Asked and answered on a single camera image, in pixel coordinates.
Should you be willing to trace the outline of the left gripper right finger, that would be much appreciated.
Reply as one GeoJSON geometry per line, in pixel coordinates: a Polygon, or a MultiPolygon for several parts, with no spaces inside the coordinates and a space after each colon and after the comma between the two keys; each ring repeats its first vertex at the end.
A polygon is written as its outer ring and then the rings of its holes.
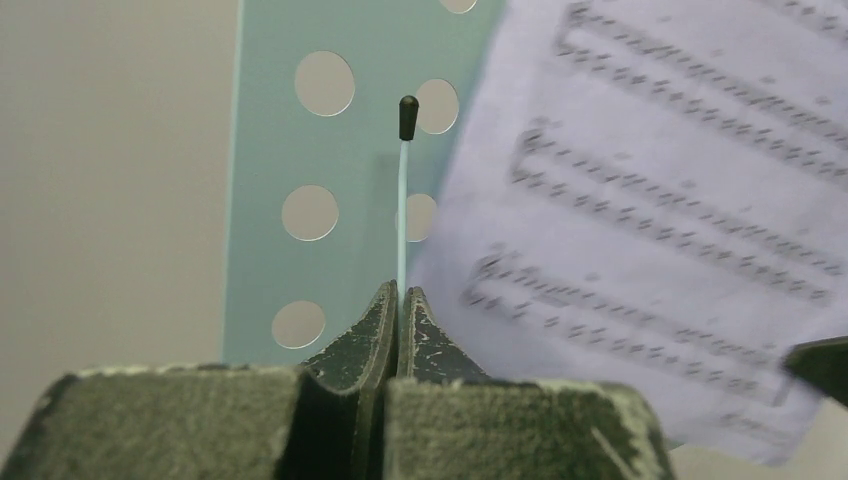
{"type": "Polygon", "coordinates": [[[659,420],[635,389],[490,377],[435,322],[418,287],[386,387],[388,479],[671,479],[659,420]]]}

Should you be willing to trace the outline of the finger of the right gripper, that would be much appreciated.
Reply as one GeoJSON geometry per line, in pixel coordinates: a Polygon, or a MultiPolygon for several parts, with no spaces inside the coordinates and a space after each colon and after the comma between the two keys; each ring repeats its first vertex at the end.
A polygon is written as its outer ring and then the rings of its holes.
{"type": "Polygon", "coordinates": [[[795,345],[784,368],[832,400],[847,407],[847,337],[795,345]]]}

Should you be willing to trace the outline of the light blue music stand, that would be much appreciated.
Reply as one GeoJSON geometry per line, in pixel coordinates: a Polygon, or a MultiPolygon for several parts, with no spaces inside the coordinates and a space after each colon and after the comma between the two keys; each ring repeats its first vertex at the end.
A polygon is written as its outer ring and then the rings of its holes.
{"type": "Polygon", "coordinates": [[[421,105],[409,247],[501,3],[244,1],[236,47],[222,357],[296,363],[396,274],[398,104],[421,105]]]}

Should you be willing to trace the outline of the sheet music page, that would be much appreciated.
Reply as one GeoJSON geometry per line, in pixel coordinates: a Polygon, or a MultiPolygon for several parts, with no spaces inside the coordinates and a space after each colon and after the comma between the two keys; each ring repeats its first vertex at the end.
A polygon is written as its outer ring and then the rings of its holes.
{"type": "Polygon", "coordinates": [[[489,374],[781,465],[847,331],[847,5],[508,1],[437,204],[410,280],[489,374]]]}

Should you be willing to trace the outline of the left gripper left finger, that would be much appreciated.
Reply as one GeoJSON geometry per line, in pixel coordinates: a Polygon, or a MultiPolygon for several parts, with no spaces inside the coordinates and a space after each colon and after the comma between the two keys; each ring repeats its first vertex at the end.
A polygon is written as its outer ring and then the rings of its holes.
{"type": "Polygon", "coordinates": [[[378,479],[398,291],[286,366],[80,370],[38,399],[5,479],[378,479]]]}

